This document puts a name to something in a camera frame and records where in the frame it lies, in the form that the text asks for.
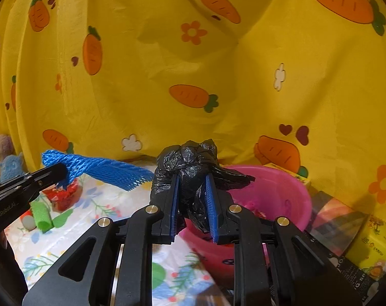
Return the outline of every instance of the yellow box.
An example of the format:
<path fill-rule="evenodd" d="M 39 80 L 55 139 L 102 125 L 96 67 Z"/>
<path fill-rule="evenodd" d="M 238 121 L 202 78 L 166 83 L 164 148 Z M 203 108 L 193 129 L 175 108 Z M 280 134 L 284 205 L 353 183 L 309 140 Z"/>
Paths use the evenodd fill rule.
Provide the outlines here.
<path fill-rule="evenodd" d="M 305 178 L 305 177 L 302 177 L 292 171 L 289 171 L 287 169 L 284 169 L 282 167 L 280 167 L 279 165 L 276 165 L 274 163 L 267 163 L 266 165 L 264 165 L 264 167 L 270 167 L 270 168 L 275 168 L 275 169 L 278 169 L 278 170 L 282 170 L 282 171 L 285 171 L 287 173 L 289 173 L 291 176 L 295 177 L 297 180 L 299 180 L 302 184 L 305 185 L 305 187 L 307 189 L 309 189 L 310 185 L 311 185 L 311 181 L 308 179 L 308 178 Z"/>
<path fill-rule="evenodd" d="M 346 258 L 378 281 L 386 273 L 386 223 L 370 216 L 346 253 Z"/>

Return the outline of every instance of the red toy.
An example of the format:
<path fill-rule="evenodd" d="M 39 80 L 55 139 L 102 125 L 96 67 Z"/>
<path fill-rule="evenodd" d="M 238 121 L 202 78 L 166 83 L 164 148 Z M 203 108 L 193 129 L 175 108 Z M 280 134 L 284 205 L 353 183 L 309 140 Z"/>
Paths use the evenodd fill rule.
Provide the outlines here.
<path fill-rule="evenodd" d="M 43 193 L 51 201 L 53 210 L 57 212 L 63 212 L 75 204 L 81 197 L 82 187 L 78 186 L 78 180 L 75 179 L 67 190 L 63 188 L 52 188 L 43 190 Z"/>

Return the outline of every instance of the floral tablecloth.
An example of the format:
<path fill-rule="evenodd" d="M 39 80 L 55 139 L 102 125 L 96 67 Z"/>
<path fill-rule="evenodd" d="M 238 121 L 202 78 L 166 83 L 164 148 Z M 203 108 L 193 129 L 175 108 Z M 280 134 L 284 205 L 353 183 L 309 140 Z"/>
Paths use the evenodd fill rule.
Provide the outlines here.
<path fill-rule="evenodd" d="M 69 209 L 61 228 L 43 234 L 38 229 L 27 231 L 20 220 L 16 220 L 6 229 L 29 288 L 96 220 L 104 216 L 113 220 L 128 218 L 149 203 L 151 183 L 128 192 L 83 175 L 79 184 L 83 187 L 81 198 Z M 42 193 L 36 201 L 43 201 L 51 209 Z M 52 218 L 58 214 L 51 211 Z M 172 245 L 154 245 L 152 261 L 155 306 L 229 305 L 196 254 L 180 237 L 177 236 Z"/>

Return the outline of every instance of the orange flower print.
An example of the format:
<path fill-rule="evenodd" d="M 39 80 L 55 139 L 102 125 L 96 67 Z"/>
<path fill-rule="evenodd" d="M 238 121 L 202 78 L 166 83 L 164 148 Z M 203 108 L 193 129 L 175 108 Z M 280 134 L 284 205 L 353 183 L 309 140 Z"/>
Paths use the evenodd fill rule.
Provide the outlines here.
<path fill-rule="evenodd" d="M 206 30 L 200 29 L 199 27 L 200 23 L 198 21 L 193 21 L 192 24 L 182 24 L 182 31 L 184 32 L 182 35 L 182 41 L 192 42 L 195 45 L 199 45 L 202 42 L 200 37 L 207 34 Z"/>
<path fill-rule="evenodd" d="M 383 164 L 377 168 L 377 181 L 369 185 L 371 194 L 377 193 L 377 202 L 386 202 L 386 165 Z"/>

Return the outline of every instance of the blue plush toy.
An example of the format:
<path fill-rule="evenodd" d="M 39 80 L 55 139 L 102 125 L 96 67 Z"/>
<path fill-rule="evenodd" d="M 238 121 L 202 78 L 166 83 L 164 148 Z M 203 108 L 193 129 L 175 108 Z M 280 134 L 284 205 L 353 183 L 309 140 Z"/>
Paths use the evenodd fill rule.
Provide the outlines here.
<path fill-rule="evenodd" d="M 0 183 L 12 178 L 23 176 L 23 153 L 9 155 L 0 163 Z"/>

